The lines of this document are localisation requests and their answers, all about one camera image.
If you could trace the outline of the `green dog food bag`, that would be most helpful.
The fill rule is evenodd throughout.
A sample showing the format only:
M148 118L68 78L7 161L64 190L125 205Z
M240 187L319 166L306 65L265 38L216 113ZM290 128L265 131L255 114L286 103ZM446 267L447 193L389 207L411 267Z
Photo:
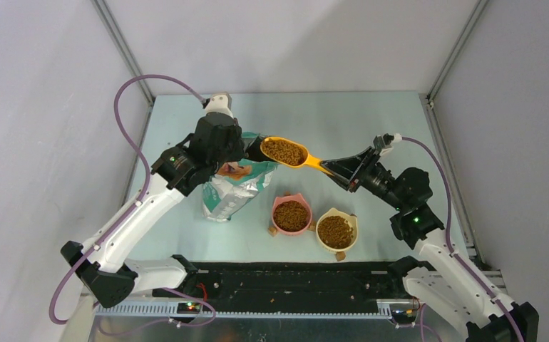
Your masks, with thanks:
M228 222L272 180L277 163L247 160L224 164L202 185L202 214L214 222Z

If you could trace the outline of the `orange plastic food scoop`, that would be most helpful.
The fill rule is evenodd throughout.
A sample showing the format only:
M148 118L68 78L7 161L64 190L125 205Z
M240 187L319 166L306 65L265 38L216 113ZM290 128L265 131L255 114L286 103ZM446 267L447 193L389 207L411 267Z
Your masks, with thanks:
M305 146L287 138L267 137L260 143L260 150L266 157L279 164L294 169L310 167L326 175L332 175L322 166L322 160L312 156Z

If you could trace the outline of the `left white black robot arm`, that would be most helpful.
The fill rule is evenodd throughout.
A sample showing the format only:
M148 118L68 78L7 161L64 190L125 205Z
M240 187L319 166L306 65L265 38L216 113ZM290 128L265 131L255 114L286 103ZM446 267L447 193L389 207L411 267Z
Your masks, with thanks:
M128 255L166 212L209 181L226 162L237 162L244 155L237 120L225 113L209 112L199 119L193 133L155 161L137 197L94 237L82 244L66 242L62 256L104 308L153 289L170 288L184 297L194 294L197 277L183 256L138 261Z

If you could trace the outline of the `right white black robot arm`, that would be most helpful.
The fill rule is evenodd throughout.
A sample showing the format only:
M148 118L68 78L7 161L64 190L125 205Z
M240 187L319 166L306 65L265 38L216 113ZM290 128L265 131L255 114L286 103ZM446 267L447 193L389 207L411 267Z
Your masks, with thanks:
M535 308L528 302L517 304L493 284L455 247L448 229L428 206L429 174L409 167L394 177L379 158L379 151L370 147L320 165L346 191L362 187L397 211L390 219L393 233L419 258L406 256L391 265L389 293L418 298L466 341L537 341Z

